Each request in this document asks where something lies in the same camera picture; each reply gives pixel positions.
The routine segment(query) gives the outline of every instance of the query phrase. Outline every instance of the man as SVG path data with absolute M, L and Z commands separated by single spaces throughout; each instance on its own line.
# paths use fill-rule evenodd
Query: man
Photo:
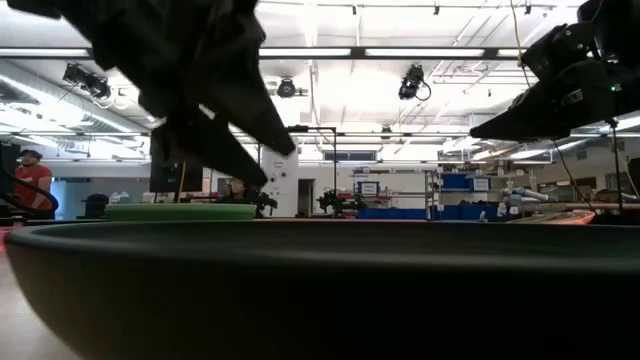
M 46 192 L 51 192 L 51 170 L 46 166 L 40 165 L 40 160 L 42 160 L 42 155 L 39 152 L 23 150 L 20 153 L 21 165 L 16 168 L 15 176 Z M 15 191 L 21 203 L 34 209 L 51 210 L 51 201 L 39 192 L 20 184 L 16 184 Z M 37 218 L 53 220 L 55 219 L 55 214 L 51 211 L 48 214 L 37 215 Z

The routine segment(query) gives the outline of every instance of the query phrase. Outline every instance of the red shirt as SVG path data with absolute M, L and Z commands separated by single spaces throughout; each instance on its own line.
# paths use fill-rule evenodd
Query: red shirt
M 34 186 L 38 186 L 38 181 L 40 181 L 40 179 L 51 177 L 51 175 L 51 170 L 42 165 L 34 165 L 30 168 L 19 166 L 18 168 L 16 168 L 16 177 Z M 35 190 L 29 189 L 28 187 L 20 184 L 16 184 L 15 192 L 18 194 L 20 202 L 27 206 L 31 206 L 36 200 L 36 195 L 38 195 L 38 192 L 36 192 Z M 42 204 L 40 204 L 38 209 L 51 209 L 51 201 L 49 201 L 49 199 L 45 199 Z

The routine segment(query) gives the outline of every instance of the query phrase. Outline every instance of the black bowl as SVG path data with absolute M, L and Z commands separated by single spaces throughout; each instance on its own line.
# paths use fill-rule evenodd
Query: black bowl
M 33 309 L 85 359 L 539 359 L 635 346 L 620 325 L 637 319 L 639 234 L 100 223 L 26 228 L 6 245 Z

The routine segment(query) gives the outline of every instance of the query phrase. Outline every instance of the green plate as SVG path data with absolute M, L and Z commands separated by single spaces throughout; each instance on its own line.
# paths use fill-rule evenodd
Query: green plate
M 247 204 L 113 204 L 107 205 L 111 221 L 251 220 L 255 205 Z

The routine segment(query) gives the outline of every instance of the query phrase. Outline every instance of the sign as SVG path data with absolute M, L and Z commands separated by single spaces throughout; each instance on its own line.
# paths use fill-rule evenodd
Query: sign
M 489 191 L 489 179 L 473 179 L 473 191 Z

